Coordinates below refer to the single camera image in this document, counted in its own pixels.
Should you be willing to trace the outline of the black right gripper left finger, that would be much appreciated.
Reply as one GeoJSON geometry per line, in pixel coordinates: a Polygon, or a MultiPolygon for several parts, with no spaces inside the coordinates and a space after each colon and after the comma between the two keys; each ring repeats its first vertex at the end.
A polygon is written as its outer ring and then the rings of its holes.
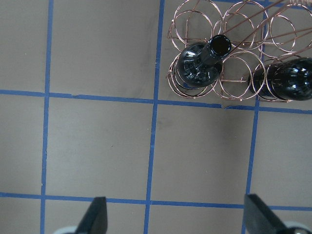
{"type": "Polygon", "coordinates": [[[95,197],[75,230],[76,234],[105,234],[108,230],[106,197],[95,197]]]}

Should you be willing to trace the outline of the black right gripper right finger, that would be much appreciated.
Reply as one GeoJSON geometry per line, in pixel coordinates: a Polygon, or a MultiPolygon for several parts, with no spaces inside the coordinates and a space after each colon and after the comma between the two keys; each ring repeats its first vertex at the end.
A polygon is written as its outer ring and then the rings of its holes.
{"type": "Polygon", "coordinates": [[[292,230],[256,194],[244,196],[244,224],[250,234],[292,233],[292,230]]]}

